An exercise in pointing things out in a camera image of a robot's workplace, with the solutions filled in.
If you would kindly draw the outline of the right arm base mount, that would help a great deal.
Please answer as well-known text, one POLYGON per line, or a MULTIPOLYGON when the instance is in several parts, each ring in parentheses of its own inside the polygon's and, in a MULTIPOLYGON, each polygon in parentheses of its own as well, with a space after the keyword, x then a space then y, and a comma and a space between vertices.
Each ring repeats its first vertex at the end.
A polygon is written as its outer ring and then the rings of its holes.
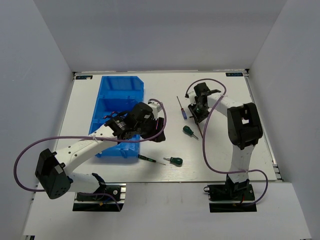
POLYGON ((251 184, 245 190, 230 195, 224 184, 210 184, 203 188, 208 194, 210 213, 253 213, 257 212, 256 198, 251 184))

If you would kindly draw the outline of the black green precision screwdriver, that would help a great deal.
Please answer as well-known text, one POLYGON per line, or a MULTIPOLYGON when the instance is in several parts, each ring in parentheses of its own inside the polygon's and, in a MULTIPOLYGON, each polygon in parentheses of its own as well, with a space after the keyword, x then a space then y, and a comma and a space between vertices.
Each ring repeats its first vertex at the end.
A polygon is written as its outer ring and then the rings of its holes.
POLYGON ((157 163, 157 164, 161 164, 161 165, 166 165, 165 163, 162 163, 162 162, 159 162, 159 161, 157 161, 157 160, 155 160, 155 159, 152 159, 152 158, 149 158, 149 157, 147 157, 147 156, 144 156, 144 155, 138 155, 138 158, 140 159, 140 160, 144 160, 144 161, 148 161, 148 162, 151 162, 151 163, 157 163))

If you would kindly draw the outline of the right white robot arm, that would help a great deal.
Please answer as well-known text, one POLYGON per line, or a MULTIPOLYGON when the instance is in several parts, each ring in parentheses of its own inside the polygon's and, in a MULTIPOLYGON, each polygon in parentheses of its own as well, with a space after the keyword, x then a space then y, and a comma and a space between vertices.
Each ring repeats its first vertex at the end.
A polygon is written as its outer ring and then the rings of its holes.
POLYGON ((252 152, 263 136, 263 129, 256 105, 241 103, 210 90, 206 83, 197 84, 194 91, 187 92, 188 109, 196 124, 207 121, 211 111, 217 110, 227 118, 227 133, 233 145, 229 172, 226 174, 226 195, 236 200, 249 185, 249 165, 252 152))

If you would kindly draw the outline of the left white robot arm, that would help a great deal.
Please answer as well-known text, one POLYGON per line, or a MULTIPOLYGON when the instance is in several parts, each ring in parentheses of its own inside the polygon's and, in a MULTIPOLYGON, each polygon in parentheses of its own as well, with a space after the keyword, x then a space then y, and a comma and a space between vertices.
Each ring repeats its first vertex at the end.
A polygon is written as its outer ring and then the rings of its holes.
POLYGON ((165 112, 163 104, 155 99, 148 103, 139 102, 124 116, 107 120, 97 130, 79 141, 54 152, 43 150, 37 162, 35 176, 51 200, 60 198, 67 192, 92 196, 99 200, 107 196, 107 185, 96 173, 76 173, 81 164, 120 143, 136 141, 165 141, 164 128, 167 118, 160 117, 165 112))

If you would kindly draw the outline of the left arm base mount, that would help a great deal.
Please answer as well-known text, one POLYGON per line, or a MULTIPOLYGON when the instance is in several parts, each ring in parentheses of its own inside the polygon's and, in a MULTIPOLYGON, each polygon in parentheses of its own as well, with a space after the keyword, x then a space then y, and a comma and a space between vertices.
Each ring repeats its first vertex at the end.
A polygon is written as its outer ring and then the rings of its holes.
POLYGON ((125 203, 126 184, 107 184, 103 195, 77 193, 73 202, 73 212, 120 212, 125 203))

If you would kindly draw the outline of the green stubby screwdriver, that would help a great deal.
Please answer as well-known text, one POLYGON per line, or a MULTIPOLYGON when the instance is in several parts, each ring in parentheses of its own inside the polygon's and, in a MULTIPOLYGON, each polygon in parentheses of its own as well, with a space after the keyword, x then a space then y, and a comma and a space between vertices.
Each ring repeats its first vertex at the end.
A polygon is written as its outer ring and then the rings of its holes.
POLYGON ((164 157, 163 159, 178 167, 183 165, 183 159, 180 157, 164 157))
POLYGON ((190 136, 190 137, 193 137, 193 138, 199 140, 199 138, 194 134, 194 132, 191 130, 191 128, 190 128, 189 126, 185 125, 185 126, 182 128, 182 131, 183 131, 186 135, 188 135, 188 136, 190 136))

